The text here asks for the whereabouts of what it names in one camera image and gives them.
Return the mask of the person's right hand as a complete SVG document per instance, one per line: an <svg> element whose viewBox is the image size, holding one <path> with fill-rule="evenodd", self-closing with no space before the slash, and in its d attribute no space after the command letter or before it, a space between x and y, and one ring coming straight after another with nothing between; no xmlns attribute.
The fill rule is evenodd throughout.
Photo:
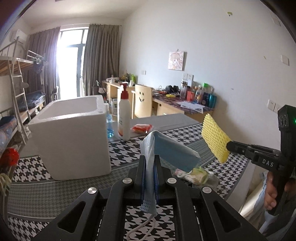
<svg viewBox="0 0 296 241"><path fill-rule="evenodd" d="M294 178L290 178L289 181L286 183L285 192L287 194L287 200L295 197L295 179ZM273 185L273 173L269 171L267 173L266 189L265 189L265 195L264 195L264 207L267 210L272 210L274 207L276 207L277 196L278 196L278 192Z"/></svg>

